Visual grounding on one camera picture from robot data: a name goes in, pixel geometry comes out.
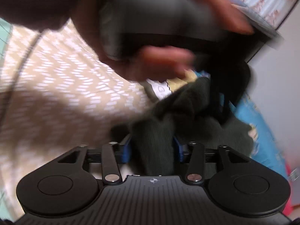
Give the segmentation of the person's left hand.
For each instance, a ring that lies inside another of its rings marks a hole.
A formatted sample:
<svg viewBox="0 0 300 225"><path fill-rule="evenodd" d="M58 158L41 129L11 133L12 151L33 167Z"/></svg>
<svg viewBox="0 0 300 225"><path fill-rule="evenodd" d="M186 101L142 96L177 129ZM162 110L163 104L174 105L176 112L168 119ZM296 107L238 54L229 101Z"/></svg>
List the person's left hand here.
<svg viewBox="0 0 300 225"><path fill-rule="evenodd" d="M70 17L100 62L136 82L184 78L196 51L253 33L228 0L79 0Z"/></svg>

